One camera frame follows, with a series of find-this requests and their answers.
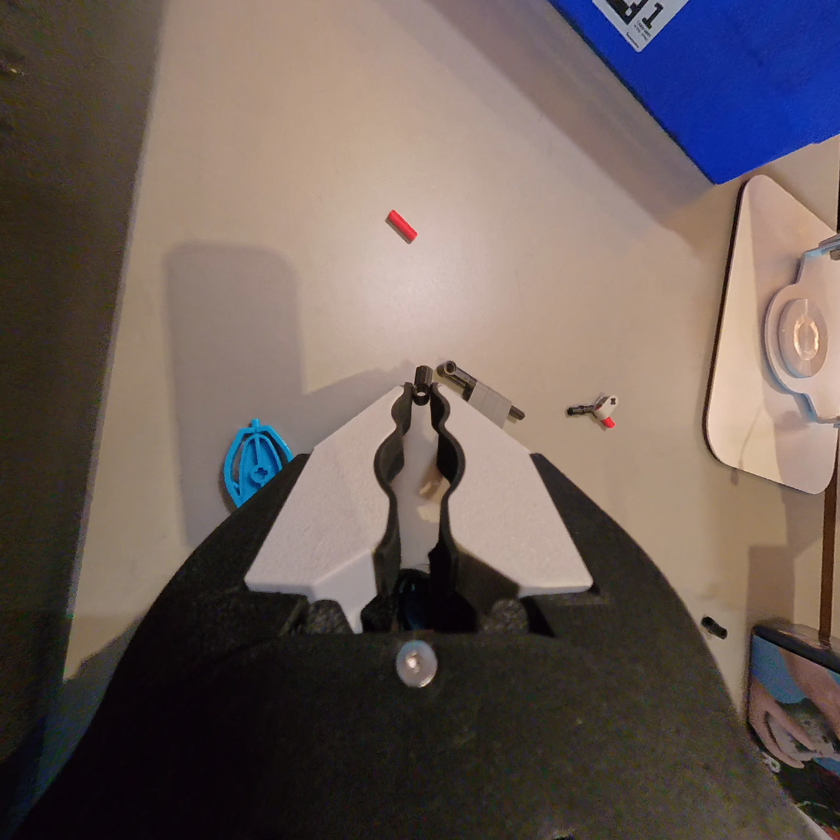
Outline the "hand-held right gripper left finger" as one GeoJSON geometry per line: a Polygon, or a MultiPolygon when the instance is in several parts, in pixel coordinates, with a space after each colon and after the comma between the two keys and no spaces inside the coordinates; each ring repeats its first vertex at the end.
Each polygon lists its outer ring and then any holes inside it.
{"type": "Polygon", "coordinates": [[[410,385],[392,388],[311,452],[245,575],[252,592],[336,602],[353,632],[400,570],[391,484],[404,463],[410,385]]]}

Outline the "black dimpled mat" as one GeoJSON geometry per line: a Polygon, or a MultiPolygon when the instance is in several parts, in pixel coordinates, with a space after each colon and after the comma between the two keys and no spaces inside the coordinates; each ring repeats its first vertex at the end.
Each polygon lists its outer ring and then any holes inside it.
{"type": "Polygon", "coordinates": [[[2,2],[2,762],[45,715],[163,2],[2,2]]]}

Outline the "grey orange brick assembly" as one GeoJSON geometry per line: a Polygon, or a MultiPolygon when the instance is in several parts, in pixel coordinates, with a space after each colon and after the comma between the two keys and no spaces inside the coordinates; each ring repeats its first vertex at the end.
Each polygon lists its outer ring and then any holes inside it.
{"type": "Polygon", "coordinates": [[[495,425],[504,427],[509,419],[515,422],[524,419],[524,412],[511,400],[478,381],[453,360],[442,362],[436,371],[440,377],[460,388],[462,399],[495,425]]]}

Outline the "light blue brick separator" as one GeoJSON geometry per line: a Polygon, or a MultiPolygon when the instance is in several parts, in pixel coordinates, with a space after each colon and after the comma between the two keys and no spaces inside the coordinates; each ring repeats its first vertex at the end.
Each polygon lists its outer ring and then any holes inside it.
{"type": "Polygon", "coordinates": [[[293,459],[287,443],[258,418],[241,427],[229,446],[222,467],[228,498],[241,508],[293,459]]]}

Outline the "blue robot kit box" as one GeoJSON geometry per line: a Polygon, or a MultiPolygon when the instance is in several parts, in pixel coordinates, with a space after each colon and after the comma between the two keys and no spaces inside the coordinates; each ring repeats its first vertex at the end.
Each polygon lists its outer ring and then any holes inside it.
{"type": "Polygon", "coordinates": [[[839,838],[839,641],[784,621],[753,626],[748,728],[793,806],[839,838]]]}

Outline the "white stand base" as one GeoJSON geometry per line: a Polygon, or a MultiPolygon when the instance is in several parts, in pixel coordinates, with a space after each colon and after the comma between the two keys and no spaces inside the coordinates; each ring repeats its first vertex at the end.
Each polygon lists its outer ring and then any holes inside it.
{"type": "Polygon", "coordinates": [[[832,477],[839,411],[838,235],[767,175],[742,185],[704,431],[725,466],[808,494],[832,477]]]}

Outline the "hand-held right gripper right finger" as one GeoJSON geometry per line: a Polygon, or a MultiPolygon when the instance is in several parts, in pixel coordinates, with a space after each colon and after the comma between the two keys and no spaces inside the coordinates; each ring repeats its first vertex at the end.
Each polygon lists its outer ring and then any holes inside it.
{"type": "Polygon", "coordinates": [[[593,579],[531,453],[458,397],[430,390],[448,483],[429,554],[437,597],[586,592],[593,579]]]}

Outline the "blue storage bin with tag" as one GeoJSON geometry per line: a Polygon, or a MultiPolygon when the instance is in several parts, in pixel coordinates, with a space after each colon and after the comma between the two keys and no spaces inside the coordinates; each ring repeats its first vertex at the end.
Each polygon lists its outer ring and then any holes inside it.
{"type": "Polygon", "coordinates": [[[551,5],[715,184],[838,135],[838,1],[551,5]]]}

